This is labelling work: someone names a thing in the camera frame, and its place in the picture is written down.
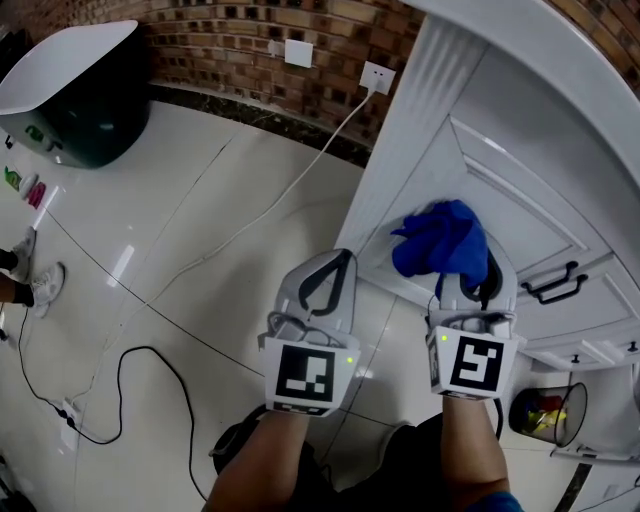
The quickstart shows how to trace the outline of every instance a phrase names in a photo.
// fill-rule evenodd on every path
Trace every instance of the blue cloth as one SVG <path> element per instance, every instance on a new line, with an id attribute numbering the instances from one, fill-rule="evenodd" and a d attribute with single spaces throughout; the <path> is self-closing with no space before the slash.
<path id="1" fill-rule="evenodd" d="M 404 277 L 462 274 L 469 288 L 487 278 L 489 248 L 475 213 L 460 200 L 437 203 L 429 213 L 409 215 L 392 235 L 406 240 L 393 250 L 393 266 Z"/>
<path id="2" fill-rule="evenodd" d="M 465 512 L 523 512 L 523 510 L 512 494 L 496 492 L 467 507 Z"/>

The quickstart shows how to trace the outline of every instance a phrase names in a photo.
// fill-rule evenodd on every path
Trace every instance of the wall switch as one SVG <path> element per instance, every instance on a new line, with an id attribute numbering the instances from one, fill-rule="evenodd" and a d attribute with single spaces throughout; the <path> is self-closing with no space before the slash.
<path id="1" fill-rule="evenodd" d="M 310 68 L 312 57 L 313 45 L 311 43 L 304 43 L 295 39 L 287 39 L 284 42 L 284 61 L 286 63 Z"/>
<path id="2" fill-rule="evenodd" d="M 73 418 L 73 421 L 78 424 L 78 411 L 76 411 L 71 402 L 65 398 L 64 402 L 62 402 L 62 409 L 67 413 L 69 418 Z M 62 437 L 62 442 L 72 451 L 76 451 L 78 447 L 78 437 L 79 434 L 73 430 L 69 425 L 67 425 L 67 420 L 60 418 L 60 437 Z"/>
<path id="3" fill-rule="evenodd" d="M 373 62 L 367 61 L 364 63 L 364 69 L 360 77 L 360 85 L 367 89 L 374 89 L 386 96 L 389 94 L 389 89 L 391 89 L 391 84 L 395 76 L 396 72 L 393 69 L 383 68 Z"/>

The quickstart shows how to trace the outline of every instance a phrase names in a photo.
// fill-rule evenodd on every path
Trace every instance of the power cord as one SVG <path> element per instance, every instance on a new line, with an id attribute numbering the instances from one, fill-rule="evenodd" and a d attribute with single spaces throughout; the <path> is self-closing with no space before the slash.
<path id="1" fill-rule="evenodd" d="M 193 483 L 193 486 L 195 487 L 196 491 L 198 491 L 198 494 L 202 497 L 204 501 L 207 501 L 206 496 L 202 493 L 202 491 L 198 487 L 195 477 L 193 476 L 193 436 L 195 431 L 195 419 L 193 416 L 193 407 L 191 406 L 191 399 L 189 398 L 189 393 L 187 392 L 187 386 L 184 380 L 182 379 L 180 374 L 177 372 L 177 370 L 171 365 L 171 363 L 169 363 L 169 361 L 167 361 L 165 357 L 160 352 L 158 352 L 155 348 L 148 345 L 142 345 L 139 347 L 133 347 L 125 350 L 120 356 L 120 360 L 118 361 L 118 372 L 116 377 L 116 382 L 118 384 L 118 423 L 119 423 L 118 433 L 115 436 L 113 436 L 111 439 L 107 439 L 106 441 L 99 441 L 96 439 L 92 439 L 76 426 L 73 418 L 70 418 L 64 409 L 59 408 L 49 399 L 38 395 L 38 393 L 36 393 L 35 390 L 33 389 L 31 382 L 29 382 L 29 378 L 27 377 L 27 372 L 24 369 L 24 360 L 22 358 L 22 334 L 24 332 L 24 325 L 27 321 L 28 315 L 29 315 L 29 310 L 27 309 L 24 315 L 24 319 L 22 320 L 22 326 L 20 327 L 20 336 L 18 337 L 18 354 L 20 356 L 20 367 L 22 368 L 22 375 L 24 375 L 24 380 L 26 381 L 27 385 L 29 386 L 29 389 L 31 390 L 31 393 L 35 398 L 53 407 L 56 413 L 58 414 L 58 416 L 60 416 L 62 419 L 64 419 L 67 422 L 67 425 L 69 426 L 69 428 L 71 428 L 72 430 L 75 430 L 80 436 L 82 436 L 84 439 L 86 439 L 87 441 L 93 444 L 96 444 L 99 446 L 107 446 L 109 444 L 115 443 L 118 439 L 120 439 L 120 436 L 122 436 L 122 386 L 120 383 L 120 374 L 122 371 L 122 361 L 128 354 L 131 354 L 133 352 L 138 352 L 141 350 L 148 350 L 150 352 L 153 352 L 167 366 L 167 368 L 171 370 L 173 375 L 175 375 L 176 379 L 178 379 L 178 382 L 180 383 L 180 387 L 182 388 L 182 392 L 184 393 L 185 401 L 187 402 L 187 409 L 189 410 L 189 420 L 191 422 L 191 430 L 189 432 L 189 463 L 188 463 L 189 477 L 191 478 L 191 482 Z"/>
<path id="2" fill-rule="evenodd" d="M 249 229 L 250 227 L 254 226 L 256 223 L 260 222 L 262 219 L 264 219 L 269 213 L 271 213 L 281 202 L 282 200 L 286 197 L 286 195 L 307 175 L 307 173 L 311 170 L 311 168 L 316 164 L 316 162 L 320 159 L 320 157 L 326 152 L 327 148 L 329 147 L 329 145 L 333 142 L 333 140 L 336 138 L 336 136 L 338 135 L 338 133 L 340 133 L 340 130 L 342 130 L 342 128 L 344 128 L 344 126 L 353 118 L 353 116 L 356 115 L 356 113 L 365 106 L 365 104 L 369 101 L 369 99 L 371 99 L 371 96 L 374 95 L 374 93 L 378 90 L 378 88 L 381 86 L 380 82 L 378 82 L 375 86 L 375 88 L 371 88 L 369 89 L 367 96 L 365 97 L 364 100 L 362 100 L 360 102 L 360 104 L 353 109 L 353 111 L 345 118 L 344 121 L 342 121 L 342 123 L 340 124 L 340 126 L 338 126 L 338 128 L 336 129 L 335 132 L 333 132 L 333 135 L 331 135 L 331 137 L 329 138 L 329 140 L 327 141 L 327 143 L 324 145 L 324 147 L 320 150 L 320 152 L 316 155 L 316 157 L 311 161 L 311 163 L 307 166 L 307 168 L 302 171 L 302 173 L 300 174 L 300 176 L 298 176 L 295 180 L 293 180 L 291 182 L 291 184 L 289 184 L 289 186 L 287 188 L 284 189 L 284 191 L 280 194 L 280 196 L 278 196 L 278 198 L 271 204 L 271 206 L 269 206 L 269 208 L 267 208 L 262 214 L 260 214 L 258 217 L 256 217 L 255 219 L 253 219 L 251 222 L 249 222 L 248 224 L 245 224 L 242 228 L 240 228 L 238 231 L 236 231 L 231 237 L 229 237 L 225 242 L 223 242 L 222 244 L 218 245 L 214 250 L 212 250 L 211 252 L 205 254 L 204 256 L 201 256 L 200 258 L 198 258 L 197 260 L 189 263 L 188 265 L 182 267 L 171 279 L 169 279 L 167 281 L 167 283 L 162 287 L 162 289 L 153 296 L 152 299 L 148 300 L 147 302 L 145 302 L 144 304 L 142 304 L 138 309 L 136 309 L 124 322 L 124 324 L 122 325 L 122 329 L 120 330 L 120 334 L 116 337 L 116 339 L 111 343 L 111 345 L 109 345 L 103 352 L 102 355 L 100 356 L 100 359 L 98 361 L 98 366 L 96 368 L 96 371 L 93 374 L 93 377 L 91 378 L 91 383 L 89 384 L 89 388 L 86 391 L 83 391 L 82 393 L 77 394 L 76 396 L 74 396 L 71 399 L 71 405 L 75 404 L 75 401 L 90 393 L 93 389 L 93 385 L 95 383 L 96 377 L 98 376 L 98 374 L 100 373 L 100 370 L 102 368 L 102 361 L 104 359 L 104 355 L 111 350 L 119 341 L 120 338 L 122 337 L 122 335 L 124 334 L 124 331 L 127 328 L 127 324 L 131 321 L 131 319 L 136 316 L 140 311 L 142 311 L 144 308 L 146 308 L 147 306 L 149 306 L 150 304 L 152 304 L 153 302 L 155 302 L 156 300 L 158 300 L 160 298 L 160 296 L 167 290 L 167 288 L 169 288 L 176 279 L 178 279 L 182 274 L 188 272 L 189 270 L 192 270 L 200 265 L 202 265 L 203 263 L 205 263 L 206 261 L 209 261 L 211 258 L 213 258 L 214 256 L 216 256 L 218 253 L 220 253 L 225 247 L 227 247 L 231 242 L 233 242 L 236 238 L 238 238 L 242 233 L 244 233 L 247 229 Z"/>
<path id="3" fill-rule="evenodd" d="M 622 498 L 623 496 L 629 494 L 631 491 L 635 491 L 639 487 L 640 487 L 640 475 L 638 475 L 638 478 L 636 478 L 636 481 L 633 483 L 633 487 L 631 489 L 627 489 L 625 492 L 620 493 L 617 496 L 614 496 L 613 498 L 609 498 L 608 500 L 601 501 L 596 505 L 591 505 L 590 507 L 587 507 L 587 508 L 581 508 L 577 512 L 585 512 L 586 510 L 593 510 L 594 508 L 597 508 L 600 505 L 604 505 L 605 503 L 609 503 L 610 501 L 617 500 L 618 498 Z"/>

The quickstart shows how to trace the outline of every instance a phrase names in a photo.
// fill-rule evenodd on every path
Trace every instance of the drawer handle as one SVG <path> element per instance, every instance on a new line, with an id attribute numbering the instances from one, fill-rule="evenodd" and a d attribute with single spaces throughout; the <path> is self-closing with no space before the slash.
<path id="1" fill-rule="evenodd" d="M 543 299 L 542 294 L 548 291 L 551 291 L 554 288 L 558 288 L 563 284 L 568 283 L 571 280 L 571 274 L 576 268 L 578 268 L 578 262 L 570 261 L 566 265 L 566 273 L 564 277 L 561 277 L 557 281 L 553 281 L 551 283 L 539 286 L 538 288 L 533 288 L 533 286 L 531 286 L 531 283 L 522 283 L 522 287 L 525 290 L 527 290 L 527 293 L 529 295 L 538 299 L 538 302 L 543 306 L 545 304 L 553 304 L 555 302 L 560 302 L 561 300 L 568 299 L 569 297 L 573 297 L 574 295 L 578 295 L 578 293 L 580 293 L 580 290 L 582 289 L 582 285 L 587 279 L 589 279 L 589 276 L 586 274 L 581 274 L 578 277 L 576 277 L 576 287 L 574 290 L 571 290 L 570 292 L 563 293 L 556 297 L 551 297 L 550 299 Z"/>

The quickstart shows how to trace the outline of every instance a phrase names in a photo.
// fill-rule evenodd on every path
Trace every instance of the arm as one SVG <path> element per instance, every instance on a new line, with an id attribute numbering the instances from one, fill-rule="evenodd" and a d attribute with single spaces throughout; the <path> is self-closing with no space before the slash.
<path id="1" fill-rule="evenodd" d="M 483 402 L 444 397 L 441 456 L 454 510 L 509 492 L 507 464 Z"/>
<path id="2" fill-rule="evenodd" d="M 308 427 L 299 414 L 265 414 L 216 480 L 204 511 L 282 510 L 296 486 Z"/>

